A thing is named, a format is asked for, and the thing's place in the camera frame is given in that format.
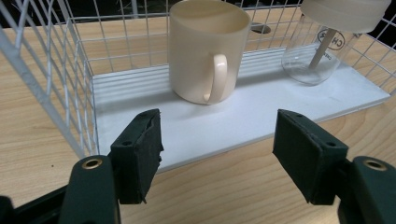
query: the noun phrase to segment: white board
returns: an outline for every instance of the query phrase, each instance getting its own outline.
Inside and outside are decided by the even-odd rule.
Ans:
[[[245,53],[233,94],[216,105],[192,104],[173,93],[168,65],[95,76],[101,154],[108,154],[137,114],[152,108],[161,110],[165,151],[160,171],[165,171],[272,136],[279,108],[322,121],[389,98],[345,64],[320,85],[300,84],[284,73],[283,51]]]

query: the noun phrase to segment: clear glass container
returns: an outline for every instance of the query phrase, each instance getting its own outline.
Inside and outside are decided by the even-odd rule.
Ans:
[[[282,57],[288,75],[308,85],[328,79],[360,35],[340,32],[302,15]]]

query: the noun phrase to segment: wire grid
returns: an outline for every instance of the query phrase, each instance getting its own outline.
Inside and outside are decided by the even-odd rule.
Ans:
[[[64,0],[15,0],[18,21],[0,2],[10,27],[0,30],[0,49],[81,158],[100,153],[92,76],[166,64],[168,15],[175,3],[163,0],[162,11],[152,12],[150,0],[118,0],[114,15],[102,15],[100,4],[90,1],[94,16],[79,17]],[[249,33],[245,51],[286,47],[301,17],[300,3],[233,2],[249,14],[256,30]],[[395,16],[383,21],[383,31],[362,35],[345,61],[394,94],[395,46],[382,44],[380,36],[395,27]]]

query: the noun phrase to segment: label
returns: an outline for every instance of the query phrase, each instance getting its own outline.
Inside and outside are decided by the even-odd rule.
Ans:
[[[318,33],[318,41],[320,43],[322,42],[324,36],[327,34],[327,30],[328,29],[321,30]],[[346,39],[344,38],[343,34],[337,31],[334,38],[332,39],[332,42],[329,44],[327,48],[332,50],[339,50],[345,45],[345,43],[346,43]]]

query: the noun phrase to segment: wooden table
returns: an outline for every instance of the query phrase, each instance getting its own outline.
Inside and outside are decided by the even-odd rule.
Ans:
[[[19,206],[67,184],[78,158],[2,57],[0,193]],[[396,96],[320,126],[350,146],[349,159],[366,155],[396,166]],[[267,139],[156,175],[148,204],[120,207],[123,223],[337,223],[338,203],[307,204],[272,144]]]

